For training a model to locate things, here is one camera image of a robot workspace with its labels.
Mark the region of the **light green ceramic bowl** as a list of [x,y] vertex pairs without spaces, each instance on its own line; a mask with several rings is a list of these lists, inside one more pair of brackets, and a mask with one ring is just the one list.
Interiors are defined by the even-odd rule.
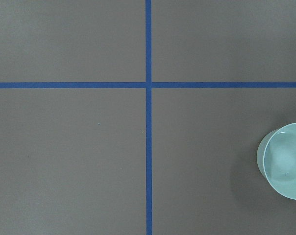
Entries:
[[296,200],[296,123],[271,131],[256,154],[262,176],[280,195]]

